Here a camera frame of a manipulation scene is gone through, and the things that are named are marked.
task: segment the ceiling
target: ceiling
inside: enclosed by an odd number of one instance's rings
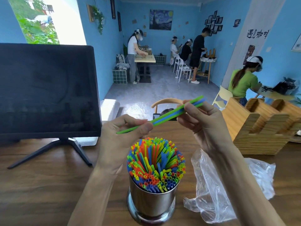
[[[123,2],[135,2],[135,3],[168,3],[177,5],[194,5],[200,6],[201,3],[207,3],[214,0],[121,0]]]

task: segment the white t-shirt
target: white t-shirt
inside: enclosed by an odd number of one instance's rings
[[[134,44],[137,44],[137,39],[135,36],[132,36],[128,43],[128,54],[137,54]]]
[[[173,56],[173,57],[176,57],[176,56],[177,56],[177,53],[176,53],[176,52],[178,51],[176,45],[171,44],[170,50],[171,50],[171,52],[172,52],[172,56]]]

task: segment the woman in white shirt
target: woman in white shirt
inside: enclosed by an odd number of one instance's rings
[[[138,47],[138,40],[143,40],[143,32],[140,29],[136,29],[134,33],[130,36],[128,40],[128,60],[130,64],[130,82],[137,84],[140,81],[140,76],[138,73],[137,63],[135,63],[135,55],[148,55],[148,53],[141,51]]]
[[[179,47],[179,49],[177,49],[177,46],[175,45],[178,41],[178,38],[176,36],[174,36],[172,38],[172,43],[171,43],[171,46],[170,46],[170,50],[172,52],[172,58],[175,58],[176,56],[179,55],[179,52],[181,50],[181,47],[182,45]]]

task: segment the black t-shirt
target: black t-shirt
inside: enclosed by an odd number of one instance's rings
[[[192,57],[201,57],[201,54],[204,50],[202,50],[202,48],[205,48],[204,45],[204,37],[202,35],[198,35],[193,43],[193,50],[192,50]]]
[[[191,48],[187,44],[184,44],[180,58],[185,62],[188,59],[189,54],[191,53]]]

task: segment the computer monitor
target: computer monitor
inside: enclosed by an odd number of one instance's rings
[[[0,140],[100,131],[92,46],[0,43]]]

